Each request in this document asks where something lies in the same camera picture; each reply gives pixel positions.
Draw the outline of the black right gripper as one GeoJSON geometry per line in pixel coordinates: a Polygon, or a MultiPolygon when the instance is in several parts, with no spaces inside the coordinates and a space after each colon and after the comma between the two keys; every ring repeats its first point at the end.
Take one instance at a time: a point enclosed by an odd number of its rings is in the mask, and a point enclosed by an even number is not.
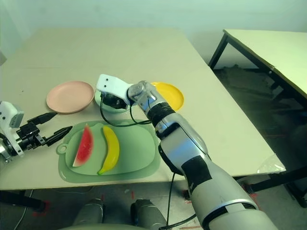
{"type": "Polygon", "coordinates": [[[112,109],[127,109],[128,105],[125,101],[113,94],[102,93],[101,94],[102,108],[112,108],[112,109]]]}

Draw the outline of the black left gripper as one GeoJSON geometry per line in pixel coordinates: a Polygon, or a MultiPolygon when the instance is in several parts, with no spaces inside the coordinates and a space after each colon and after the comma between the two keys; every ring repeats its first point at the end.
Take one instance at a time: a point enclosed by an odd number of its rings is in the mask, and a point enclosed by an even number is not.
{"type": "Polygon", "coordinates": [[[56,115],[56,112],[49,112],[27,120],[27,124],[21,126],[16,131],[16,134],[19,137],[17,139],[17,143],[19,144],[21,149],[36,149],[37,147],[43,146],[45,144],[49,147],[64,138],[70,132],[72,126],[59,129],[47,139],[45,137],[40,136],[40,130],[36,126],[51,120],[56,115]]]}

